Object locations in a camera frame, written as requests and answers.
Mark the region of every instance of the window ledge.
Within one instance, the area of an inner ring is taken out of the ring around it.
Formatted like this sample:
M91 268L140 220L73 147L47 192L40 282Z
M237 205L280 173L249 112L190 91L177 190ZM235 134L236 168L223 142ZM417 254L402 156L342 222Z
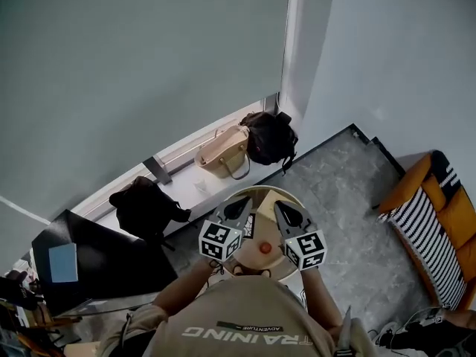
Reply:
M243 164L235 173L241 175L247 163ZM251 171L242 180L231 177L217 178L215 175L192 164L180 170L173 176L173 181L167 185L159 185L164 193L178 201L184 209L191 209L190 221L197 219L213 210L220 202L233 193L245 187L254 185L280 169L280 163L261 165L251 161ZM99 225L124 233L119 227L116 210L106 214L96 221ZM170 221L164 235L169 235L187 223Z

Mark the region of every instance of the roller shade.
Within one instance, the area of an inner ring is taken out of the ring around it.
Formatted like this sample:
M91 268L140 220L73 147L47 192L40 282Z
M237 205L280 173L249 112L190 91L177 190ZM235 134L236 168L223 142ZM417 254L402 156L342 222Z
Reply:
M280 88L287 0L0 0L0 195L53 219Z

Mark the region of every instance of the orange ball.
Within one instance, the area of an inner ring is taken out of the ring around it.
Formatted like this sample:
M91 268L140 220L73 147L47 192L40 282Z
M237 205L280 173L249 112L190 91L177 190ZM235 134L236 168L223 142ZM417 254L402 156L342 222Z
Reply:
M267 243L267 242L263 242L263 243L260 245L260 251L261 251L263 254L269 254L272 249L273 249L273 247L272 247L269 243Z

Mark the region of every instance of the tile floor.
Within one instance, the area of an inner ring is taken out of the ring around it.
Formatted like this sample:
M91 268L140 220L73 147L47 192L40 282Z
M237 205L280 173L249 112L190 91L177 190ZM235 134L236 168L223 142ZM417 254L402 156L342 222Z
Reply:
M397 182L395 169L379 149L365 145L350 129L296 162L284 176L278 173L263 182L296 196L324 231L329 248L320 267L324 282L340 310L352 305L353 316L362 319L367 330L380 329L390 320L405 322L430 303L394 231L378 223L371 209ZM177 248L166 253L178 274L199 258L197 236L188 226L167 239ZM218 274L210 282L226 277ZM300 294L299 274L284 283ZM84 341L94 340L112 320L124 316L94 316L77 331Z

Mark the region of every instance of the tan tote bag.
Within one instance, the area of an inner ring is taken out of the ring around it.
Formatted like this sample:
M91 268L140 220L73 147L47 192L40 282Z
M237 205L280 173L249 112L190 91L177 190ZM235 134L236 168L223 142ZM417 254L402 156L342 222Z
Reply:
M197 152L195 164L221 179L230 176L241 180L250 173L247 146L248 127L231 126ZM241 176L234 176L233 173L243 165L245 159L248 160L248 170Z

